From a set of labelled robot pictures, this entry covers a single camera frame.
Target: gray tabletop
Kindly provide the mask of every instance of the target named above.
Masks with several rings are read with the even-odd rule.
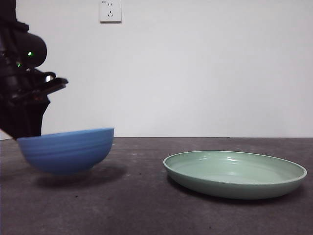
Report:
[[[115,138],[91,171],[55,177],[1,141],[2,235],[313,235],[313,139]],[[291,194],[222,199],[168,178],[162,160],[192,150],[231,150],[284,158],[308,176]]]

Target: bowl rim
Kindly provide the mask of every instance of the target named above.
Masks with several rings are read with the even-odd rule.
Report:
[[[32,137],[20,137],[17,138],[17,141],[26,141],[26,140],[43,140],[49,139],[53,137],[68,137],[76,134],[87,134],[87,133],[95,133],[101,131],[110,131],[114,130],[114,127],[106,127],[106,128],[95,128],[95,129],[87,129],[87,130],[76,130],[76,131],[68,131],[68,132],[60,132],[60,133],[52,133],[41,136],[32,136]]]
[[[257,155],[257,156],[262,156],[262,157],[267,157],[267,158],[272,158],[272,159],[278,159],[278,160],[281,160],[281,161],[285,161],[285,162],[291,163],[291,164],[301,168],[303,170],[303,174],[301,176],[299,176],[299,177],[296,177],[296,178],[293,178],[293,179],[290,179],[290,180],[282,180],[282,181],[273,182],[273,183],[234,183],[234,182],[227,182],[227,181],[209,180],[209,179],[204,179],[204,178],[201,178],[201,177],[195,177],[195,176],[192,176],[192,175],[184,174],[184,173],[181,173],[181,172],[179,172],[177,170],[174,170],[173,168],[169,167],[169,165],[167,165],[167,163],[166,163],[166,161],[168,159],[170,159],[170,158],[172,158],[174,156],[182,155],[182,154],[186,154],[186,153],[197,153],[197,152],[245,153],[245,154],[250,154],[250,155]],[[192,178],[192,179],[196,179],[196,180],[203,180],[203,181],[207,181],[207,182],[215,182],[215,183],[228,184],[228,185],[268,186],[268,185],[286,184],[286,183],[297,182],[299,180],[302,180],[303,178],[306,177],[306,175],[308,173],[307,170],[303,166],[301,166],[301,165],[299,165],[297,163],[294,163],[292,161],[288,161],[288,160],[285,160],[285,159],[282,159],[282,158],[272,157],[272,156],[264,155],[264,154],[238,152],[238,151],[202,150],[202,151],[189,151],[189,152],[176,153],[176,154],[173,154],[173,155],[170,155],[170,156],[166,157],[163,160],[163,164],[164,164],[164,166],[165,166],[165,168],[167,170],[175,172],[176,174],[179,174],[179,175],[183,175],[183,176],[186,176],[186,177],[189,177],[189,178]]]

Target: plate rim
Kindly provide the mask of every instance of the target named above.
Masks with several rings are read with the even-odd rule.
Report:
[[[184,173],[181,173],[179,171],[176,171],[174,169],[172,169],[171,167],[169,167],[167,164],[166,164],[166,161],[171,158],[171,157],[174,157],[176,155],[180,155],[180,154],[185,154],[185,153],[198,153],[198,152],[226,152],[226,153],[245,153],[245,154],[251,154],[251,155],[258,155],[258,156],[263,156],[263,157],[268,157],[268,158],[274,158],[274,159],[278,159],[278,160],[281,160],[281,161],[285,161],[285,162],[288,162],[288,163],[291,163],[293,165],[296,165],[297,167],[301,168],[303,170],[303,174],[297,178],[293,178],[293,179],[290,179],[290,180],[284,180],[284,181],[280,181],[280,182],[274,182],[274,183],[265,183],[265,184],[261,184],[261,183],[232,183],[232,182],[226,182],[226,181],[216,181],[216,180],[208,180],[208,179],[203,179],[203,178],[200,178],[200,177],[195,177],[195,176],[191,176],[191,175],[188,175],[188,174],[184,174]],[[294,163],[292,161],[289,161],[289,160],[286,160],[286,159],[282,159],[282,158],[278,158],[278,157],[273,157],[273,156],[269,156],[269,155],[264,155],[264,154],[258,154],[258,153],[247,153],[247,152],[238,152],[238,151],[222,151],[222,150],[201,150],[201,151],[187,151],[187,152],[181,152],[181,153],[176,153],[176,154],[172,154],[168,157],[166,157],[164,160],[163,160],[163,164],[165,166],[165,168],[167,170],[170,170],[170,171],[173,171],[175,172],[176,174],[179,174],[179,175],[183,175],[183,176],[186,176],[186,177],[189,177],[189,178],[193,178],[193,179],[196,179],[196,180],[203,180],[203,181],[207,181],[207,182],[214,182],[214,183],[221,183],[221,184],[227,184],[227,185],[247,185],[247,186],[270,186],[270,185],[280,185],[280,184],[287,184],[287,183],[292,183],[292,182],[298,182],[302,179],[304,179],[308,172],[307,170],[297,164],[297,163]]]

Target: bowl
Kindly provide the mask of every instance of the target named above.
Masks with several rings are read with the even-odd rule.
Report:
[[[72,131],[18,138],[26,160],[35,168],[68,175],[92,168],[109,153],[114,128]]]
[[[196,151],[178,153],[163,161],[180,185],[204,194],[232,199],[282,196],[300,186],[304,167],[266,155]]]

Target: white wall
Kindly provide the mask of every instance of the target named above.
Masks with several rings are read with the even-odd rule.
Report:
[[[123,0],[122,24],[98,0],[17,2],[69,80],[43,133],[313,137],[312,0]]]

